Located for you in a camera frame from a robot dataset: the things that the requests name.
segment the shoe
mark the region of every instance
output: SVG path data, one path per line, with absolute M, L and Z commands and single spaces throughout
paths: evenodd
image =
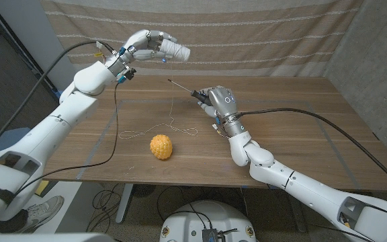
M 47 223 L 58 213 L 60 207 L 64 204 L 62 196 L 54 196 L 39 205 L 30 206 L 28 211 L 28 221 L 26 225 L 16 233 L 33 233 L 39 226 Z

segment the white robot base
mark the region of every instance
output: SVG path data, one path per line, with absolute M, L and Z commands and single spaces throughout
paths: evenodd
M 191 205 L 196 212 L 205 214 L 210 219 L 210 223 L 204 215 L 197 215 L 192 211 L 191 206 L 186 204 L 165 220 L 161 229 L 160 242 L 256 242 L 251 222 L 232 206 L 213 200 L 196 201 Z

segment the yellow ball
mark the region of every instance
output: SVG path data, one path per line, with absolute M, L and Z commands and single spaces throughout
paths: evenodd
M 166 159 L 173 152 L 173 144 L 168 136 L 158 134 L 150 142 L 150 150 L 158 159 Z

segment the wooden table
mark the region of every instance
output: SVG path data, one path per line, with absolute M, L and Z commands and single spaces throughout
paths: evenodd
M 173 125 L 197 128 L 198 135 L 158 126 L 146 135 L 118 139 L 113 158 L 105 165 L 55 173 L 50 179 L 131 184 L 230 186 L 266 188 L 230 157 L 229 142 L 212 128 L 215 123 L 185 90 L 167 81 L 199 90 L 223 85 L 238 99 L 239 111 L 299 108 L 316 112 L 340 126 L 387 166 L 387 149 L 373 135 L 333 85 L 324 78 L 273 77 L 135 77 L 117 90 L 119 132 L 145 131 L 155 124 L 169 124 L 171 95 Z M 114 86 L 98 98 L 99 109 L 73 129 L 46 166 L 46 172 L 63 167 L 105 161 L 115 135 Z M 387 191 L 387 175 L 353 143 L 332 127 L 297 113 L 244 116 L 243 125 L 253 140 L 274 157 L 301 173 L 340 190 Z M 173 154 L 161 161 L 149 149 L 156 134 L 173 143 Z

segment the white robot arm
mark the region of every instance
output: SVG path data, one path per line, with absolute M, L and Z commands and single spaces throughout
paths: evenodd
M 18 143 L 0 151 L 0 220 L 12 218 L 31 198 L 40 180 L 26 188 L 24 184 L 43 174 L 47 160 L 68 133 L 96 111 L 98 101 L 93 96 L 117 79 L 121 83 L 133 78 L 135 69 L 128 64 L 135 61 L 136 56 L 140 60 L 171 58 L 174 53 L 163 50 L 168 41 L 177 40 L 160 31 L 135 33 L 119 52 L 112 53 L 106 64 L 96 62 L 79 71 L 62 93 L 60 105 Z
M 252 140 L 241 124 L 230 89 L 218 86 L 200 93 L 208 97 L 212 106 L 198 104 L 209 116 L 218 117 L 230 137 L 232 159 L 239 166 L 250 162 L 249 173 L 253 179 L 285 190 L 342 231 L 367 240 L 387 240 L 387 201 L 330 188 L 276 161 L 271 152 Z M 345 235 L 352 241 L 363 241 Z

